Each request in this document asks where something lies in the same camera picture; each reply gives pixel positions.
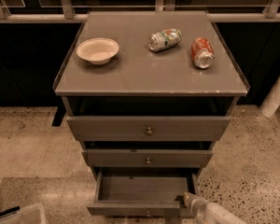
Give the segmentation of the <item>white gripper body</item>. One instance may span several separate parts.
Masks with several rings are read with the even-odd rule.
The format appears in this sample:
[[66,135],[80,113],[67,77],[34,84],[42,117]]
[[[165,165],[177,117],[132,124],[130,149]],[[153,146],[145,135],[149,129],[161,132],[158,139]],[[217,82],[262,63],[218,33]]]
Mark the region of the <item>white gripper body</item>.
[[197,224],[209,224],[208,201],[197,196],[190,196],[186,200],[187,208],[193,215]]

